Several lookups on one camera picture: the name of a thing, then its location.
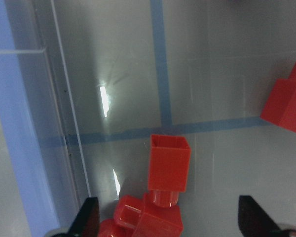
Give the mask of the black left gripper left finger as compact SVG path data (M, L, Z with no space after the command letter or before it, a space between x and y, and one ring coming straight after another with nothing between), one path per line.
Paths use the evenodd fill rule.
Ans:
M66 237L97 237L100 228L99 201L97 197L88 197L69 230Z

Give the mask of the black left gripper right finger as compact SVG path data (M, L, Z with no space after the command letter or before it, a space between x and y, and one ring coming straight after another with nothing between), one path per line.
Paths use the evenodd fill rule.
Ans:
M251 197L238 199L238 227L244 237L295 237L296 230L280 229L262 207Z

